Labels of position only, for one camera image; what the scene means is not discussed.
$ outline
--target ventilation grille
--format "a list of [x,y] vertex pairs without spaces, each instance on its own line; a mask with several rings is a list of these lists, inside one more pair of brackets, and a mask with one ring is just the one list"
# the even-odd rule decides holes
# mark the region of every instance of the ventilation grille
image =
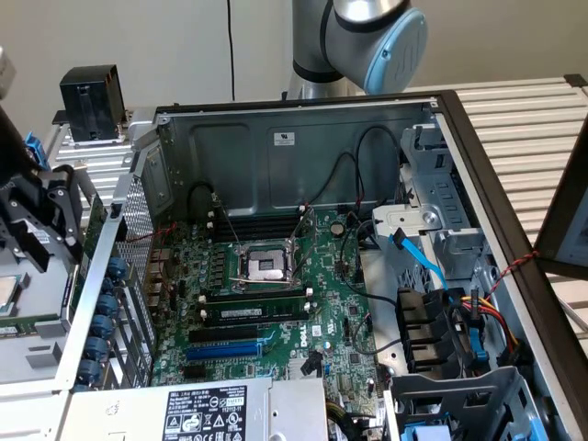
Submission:
[[128,228],[127,241],[117,242],[117,249],[121,257],[135,265],[139,282],[142,285],[145,280],[145,271],[149,263],[153,241],[153,222],[147,206],[143,185],[137,177],[133,179],[130,185],[127,206],[123,215]]
[[400,287],[412,288],[419,292],[429,292],[431,288],[431,274],[422,265],[416,264],[412,269],[406,269],[399,277]]

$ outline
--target black cable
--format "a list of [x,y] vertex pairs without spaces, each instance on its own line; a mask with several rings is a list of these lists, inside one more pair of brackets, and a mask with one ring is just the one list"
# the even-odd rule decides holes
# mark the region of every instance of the black cable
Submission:
[[190,217],[190,211],[191,211],[191,200],[192,200],[192,194],[196,191],[197,188],[200,187],[205,187],[210,194],[214,193],[214,187],[209,184],[206,181],[196,181],[194,184],[192,184],[190,186],[190,188],[187,191],[187,196],[186,196],[186,213],[187,213],[187,218],[189,219]]
[[[339,262],[341,262],[341,279],[356,294],[359,294],[360,296],[366,297],[368,299],[385,301],[385,302],[389,303],[390,305],[392,305],[394,308],[396,308],[396,302],[394,300],[389,299],[387,297],[375,296],[374,294],[367,294],[366,292],[362,292],[359,289],[357,289],[356,287],[353,287],[349,283],[349,281],[347,280],[347,277],[345,277],[345,271],[343,270],[343,252],[345,250],[345,244],[347,243],[347,239],[349,239],[349,235],[351,234],[351,231],[353,230],[353,227],[357,224],[357,222],[358,222],[358,219],[356,216],[356,221],[352,225],[349,226],[349,228],[347,229],[347,233],[345,234],[345,237],[343,238],[343,241],[341,242],[341,252],[339,254]],[[357,228],[357,232],[361,231],[362,228],[364,228],[366,225],[370,224],[371,222],[372,222],[372,220],[364,220],[363,222],[361,222],[359,224],[359,227]],[[368,317],[369,317],[369,314],[367,314],[364,317],[364,319],[361,321],[361,323],[357,326],[357,328],[354,330],[353,334],[351,335],[351,344],[353,345],[354,349],[359,354],[361,354],[363,356],[374,356],[375,354],[379,354],[380,352],[385,351],[389,347],[394,346],[394,345],[401,342],[401,339],[398,338],[396,340],[392,340],[391,342],[385,344],[384,346],[382,346],[378,349],[374,349],[373,351],[367,351],[367,350],[360,348],[359,345],[357,344],[357,334],[359,334],[359,330],[365,324],[365,322],[368,320]]]
[[227,30],[229,31],[229,49],[231,50],[231,97],[235,100],[235,60],[232,51],[231,0],[227,0]]
[[[361,224],[359,225],[359,228],[357,228],[357,231],[359,232],[365,225],[369,224],[370,222],[371,222],[371,220],[364,220],[363,222],[361,222]],[[396,308],[396,302],[394,300],[389,299],[387,297],[375,296],[374,294],[368,294],[366,292],[362,292],[359,289],[357,289],[356,287],[352,286],[349,283],[349,281],[347,280],[347,277],[345,277],[345,271],[343,270],[343,252],[345,250],[345,244],[347,243],[347,239],[349,239],[349,235],[351,234],[351,231],[353,230],[353,227],[355,226],[356,223],[357,223],[357,220],[351,226],[349,226],[349,228],[347,228],[347,233],[345,234],[345,237],[343,238],[343,241],[341,242],[341,252],[339,254],[339,262],[341,262],[341,268],[342,268],[341,279],[356,294],[359,294],[360,296],[363,296],[367,299],[385,301],[385,302],[389,303],[390,305],[392,305],[394,308]]]
[[[394,160],[396,162],[396,164],[394,164],[392,167],[392,170],[394,170],[394,174],[395,174],[392,176],[392,180],[394,183],[398,183],[400,181],[400,149],[401,149],[401,147],[398,144],[398,141],[396,140],[394,133],[392,133],[392,130],[390,130],[388,127],[384,126],[383,124],[376,124],[374,126],[369,126],[367,129],[365,129],[361,133],[361,135],[359,135],[359,140],[357,141],[357,144],[356,144],[356,193],[359,193],[359,177],[360,177],[359,149],[361,147],[361,144],[363,144],[364,138],[366,138],[368,133],[370,133],[374,129],[384,130],[388,134],[388,136],[390,137],[390,140],[392,141],[392,147],[394,148]],[[361,205],[361,201],[363,200],[365,195],[366,195],[366,192],[364,190],[362,190],[362,195],[361,195],[359,202],[357,204],[358,206]]]
[[376,415],[368,415],[367,413],[349,412],[347,414],[352,418],[369,418],[372,420],[376,419]]
[[[337,159],[334,162],[333,169],[331,170],[331,173],[329,174],[329,177],[327,177],[327,180],[324,182],[324,184],[322,185],[321,189],[316,192],[316,195],[314,195],[314,197],[311,198],[311,200],[309,201],[309,205],[312,205],[314,202],[316,202],[316,200],[318,198],[321,197],[322,193],[324,193],[324,190],[326,190],[327,187],[329,186],[329,184],[331,184],[331,181],[334,178],[334,174],[336,173],[337,168],[339,167],[339,164],[346,157],[349,157],[349,159],[351,159],[351,161],[353,161],[353,164],[356,166],[356,158],[355,158],[355,156],[353,154],[351,154],[350,152],[341,152],[341,154],[339,154],[339,156],[337,156]],[[361,178],[361,175],[359,176],[359,183],[360,183],[361,188],[362,188],[362,191],[363,191],[364,181]],[[356,192],[356,197],[359,198],[359,192],[358,191]]]
[[379,347],[378,349],[374,349],[373,351],[367,351],[359,347],[359,345],[357,344],[357,335],[359,334],[359,330],[362,328],[362,326],[368,321],[369,315],[370,314],[366,314],[361,323],[351,334],[351,345],[353,345],[353,348],[356,350],[356,352],[358,352],[362,356],[374,356],[375,354],[379,354],[380,352],[385,351],[389,347],[394,346],[402,341],[402,339],[397,338],[396,340],[392,340],[391,342],[386,343],[384,346]]
[[326,411],[327,419],[337,424],[349,441],[361,440],[361,429],[357,427],[343,407],[334,401],[327,400]]

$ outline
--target wire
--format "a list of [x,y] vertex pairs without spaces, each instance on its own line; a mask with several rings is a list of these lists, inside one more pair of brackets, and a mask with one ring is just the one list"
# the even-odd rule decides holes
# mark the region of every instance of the wire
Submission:
[[188,189],[187,195],[186,195],[186,213],[187,213],[188,218],[190,216],[190,211],[192,210],[191,209],[192,195],[194,194],[194,192],[196,191],[197,188],[201,188],[201,187],[205,187],[210,192],[211,195],[214,193],[214,187],[206,181],[196,181],[194,184],[192,184],[190,186],[190,188]]
[[[329,186],[329,184],[331,184],[331,181],[334,178],[334,174],[336,173],[337,168],[339,167],[339,164],[346,157],[348,157],[349,159],[351,159],[351,161],[353,161],[353,164],[355,166],[354,168],[356,169],[356,158],[355,158],[355,156],[353,154],[351,154],[350,152],[341,152],[339,154],[339,156],[337,156],[336,161],[334,162],[333,169],[331,170],[331,173],[329,174],[329,177],[327,177],[327,180],[324,182],[324,184],[322,185],[321,189],[316,192],[316,194],[314,195],[314,197],[311,198],[311,200],[308,202],[308,205],[314,204],[314,202],[316,202],[316,200],[321,197],[322,193],[324,193],[324,190],[326,190],[327,187]],[[359,182],[361,184],[361,188],[362,188],[362,191],[363,191],[364,181],[361,178],[361,175],[359,176]],[[359,200],[359,196],[360,196],[359,195],[359,192],[356,191],[356,202]]]
[[[469,311],[471,311],[471,304],[464,302],[463,306],[466,307],[466,309],[468,309]],[[501,325],[501,327],[503,328],[503,331],[504,331],[504,336],[506,337],[506,348],[508,349],[508,352],[512,353],[514,350],[513,343],[515,343],[517,345],[518,341],[511,334],[511,331],[508,328],[508,325],[506,324],[504,317],[497,310],[491,309],[491,308],[486,308],[484,306],[479,306],[478,310],[482,314],[491,315]]]
[[[400,145],[398,144],[398,141],[396,140],[394,133],[392,133],[392,131],[388,127],[384,126],[383,124],[376,124],[374,126],[370,126],[367,129],[365,129],[361,133],[361,135],[359,135],[359,140],[357,141],[357,144],[356,144],[356,193],[357,194],[359,194],[359,179],[361,176],[361,174],[359,173],[359,149],[360,149],[361,145],[363,144],[363,140],[364,140],[364,138],[366,138],[366,135],[368,135],[368,133],[370,133],[374,129],[384,130],[388,134],[388,136],[390,136],[390,140],[392,141],[392,147],[394,148],[394,159],[396,160],[396,164],[392,167],[396,176],[394,176],[392,179],[393,179],[393,182],[395,182],[395,183],[397,183],[400,179],[400,177],[399,177],[400,158],[399,158],[399,154],[398,154],[398,150],[400,149]],[[365,189],[363,188],[363,184],[362,184],[362,193],[359,198],[359,201],[357,202],[358,207],[361,205],[361,202],[363,201],[365,196],[366,196],[366,192],[365,192]]]
[[533,260],[534,258],[539,257],[539,251],[533,251],[529,254],[525,254],[523,257],[521,257],[520,259],[516,259],[513,261],[513,263],[511,263],[509,266],[507,266],[502,273],[500,273],[500,275],[498,276],[498,278],[496,279],[496,282],[494,282],[494,285],[492,285],[492,288],[490,288],[490,292],[488,294],[486,294],[486,296],[484,297],[486,300],[492,295],[492,293],[498,288],[498,286],[500,285],[500,282],[503,280],[504,276],[506,276],[509,272],[513,271],[515,268],[517,268],[518,266],[527,263],[530,260]]
[[352,418],[369,418],[371,420],[376,419],[376,415],[368,415],[367,413],[350,412],[350,413],[348,413],[348,415]]
[[368,321],[368,317],[370,316],[370,313],[366,314],[366,316],[363,318],[361,323],[357,326],[357,328],[353,331],[353,334],[351,335],[351,344],[353,345],[353,348],[362,356],[374,356],[375,354],[379,354],[380,352],[385,351],[389,347],[401,342],[401,339],[397,338],[396,340],[392,340],[391,342],[386,343],[384,346],[379,347],[378,349],[374,349],[373,351],[367,351],[359,347],[359,345],[357,344],[357,335],[359,334],[359,330],[362,328],[364,323]]
[[159,272],[159,277],[162,279],[162,286],[164,287],[165,292],[167,292],[168,294],[169,294],[169,287],[167,286],[167,284],[165,283],[165,280],[164,280],[164,273],[162,272],[163,261],[161,260],[161,257],[162,257],[162,251],[164,250],[165,238],[167,237],[167,235],[170,232],[175,230],[176,226],[177,226],[177,224],[174,222],[167,230],[165,230],[164,237],[162,238],[162,243],[159,247],[159,254],[157,256],[157,260],[159,261],[159,263],[157,264],[157,271]]
[[343,407],[334,401],[326,402],[327,418],[339,426],[341,432],[349,441],[359,441],[361,439],[361,430],[351,419],[351,416]]
[[237,236],[237,232],[232,227],[231,219],[229,219],[229,213],[227,213],[227,210],[224,208],[224,205],[222,205],[222,202],[220,204],[220,208],[222,209],[222,212],[224,213],[224,217],[227,220],[229,227],[231,227],[232,235],[235,236],[235,241],[237,241],[237,244],[239,245],[239,250],[241,250],[241,242],[239,241],[239,236]]
[[235,60],[232,50],[231,0],[227,0],[227,31],[229,33],[229,50],[231,51],[231,98],[235,100]]
[[[351,289],[352,291],[354,291],[356,294],[359,294],[362,297],[365,297],[367,299],[373,299],[373,300],[380,300],[380,301],[385,301],[387,303],[389,303],[390,305],[392,305],[394,308],[396,308],[396,302],[392,299],[389,299],[387,297],[382,297],[382,296],[375,296],[373,294],[368,294],[366,292],[360,291],[359,289],[357,289],[356,287],[352,286],[349,281],[347,280],[347,277],[345,277],[345,271],[343,270],[343,252],[345,250],[345,244],[347,243],[347,239],[349,239],[349,235],[351,234],[351,231],[353,230],[353,227],[355,226],[355,224],[358,222],[357,220],[357,216],[356,216],[356,221],[349,226],[349,228],[347,228],[347,233],[345,234],[345,237],[343,238],[343,241],[341,242],[341,252],[339,253],[339,262],[341,262],[341,279],[345,282],[345,284],[349,287],[349,289]],[[371,220],[364,220],[363,222],[361,222],[359,224],[359,227],[357,228],[357,231],[359,232],[362,228],[364,228],[365,225],[371,223]]]
[[170,232],[169,228],[167,230],[158,230],[156,232],[150,232],[149,234],[144,234],[143,236],[134,237],[132,239],[127,239],[125,242],[126,243],[135,243],[138,241],[142,241],[143,239],[147,239],[148,237],[157,237],[162,233],[168,233],[168,232]]
[[[345,271],[343,269],[343,262],[344,262],[343,261],[343,252],[345,250],[345,244],[347,243],[347,239],[349,239],[349,235],[351,234],[351,231],[353,230],[353,227],[359,222],[359,218],[357,217],[357,215],[353,211],[350,211],[350,213],[355,216],[356,220],[353,222],[352,225],[349,226],[349,228],[347,228],[347,233],[345,234],[345,237],[343,238],[343,241],[341,242],[341,252],[339,253],[339,262],[341,262],[341,279],[356,294],[359,294],[360,296],[366,297],[368,299],[385,301],[385,302],[389,303],[390,305],[392,305],[394,307],[394,309],[396,309],[396,302],[394,300],[389,299],[387,297],[375,296],[373,294],[367,294],[366,292],[362,292],[359,289],[357,289],[356,287],[352,286],[349,283],[349,281],[347,280],[347,278],[345,277]],[[371,220],[364,220],[363,222],[361,222],[359,224],[359,227],[357,227],[357,232],[360,232],[362,228],[364,228],[366,225],[368,225],[370,223],[371,223]],[[364,317],[364,319],[361,321],[361,323],[357,326],[357,328],[354,330],[353,334],[351,335],[351,344],[353,345],[354,349],[359,354],[361,354],[363,356],[374,356],[375,354],[379,354],[380,352],[385,351],[389,347],[394,346],[394,345],[398,344],[401,341],[400,338],[399,339],[396,339],[396,340],[392,340],[391,342],[385,344],[381,348],[375,349],[373,351],[366,351],[366,350],[360,348],[359,345],[357,344],[357,334],[359,334],[359,330],[364,325],[364,323],[368,320],[368,317],[370,315],[371,314],[368,313]]]
[[[468,303],[471,303],[471,297],[469,297],[469,296],[467,296],[467,297],[462,297],[462,298],[461,298],[461,301],[466,301],[466,302],[468,302]],[[496,310],[496,308],[494,308],[494,305],[492,305],[492,304],[491,304],[489,301],[487,301],[486,299],[483,299],[483,298],[478,298],[478,301],[479,301],[480,303],[482,303],[484,306],[486,306],[486,307],[488,307],[488,308],[491,308],[491,309],[493,309],[493,310]]]

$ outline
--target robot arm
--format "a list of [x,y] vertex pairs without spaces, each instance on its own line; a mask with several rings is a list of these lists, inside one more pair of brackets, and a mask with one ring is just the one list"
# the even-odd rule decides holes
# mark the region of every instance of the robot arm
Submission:
[[409,0],[293,0],[288,99],[401,92],[424,53],[427,26]]

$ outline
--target connector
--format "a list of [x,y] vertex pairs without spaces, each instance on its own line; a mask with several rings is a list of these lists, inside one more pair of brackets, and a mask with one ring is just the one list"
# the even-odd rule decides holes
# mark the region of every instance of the connector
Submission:
[[225,345],[191,347],[186,351],[187,361],[207,360],[211,358],[233,358],[238,356],[261,356],[261,342],[238,342]]

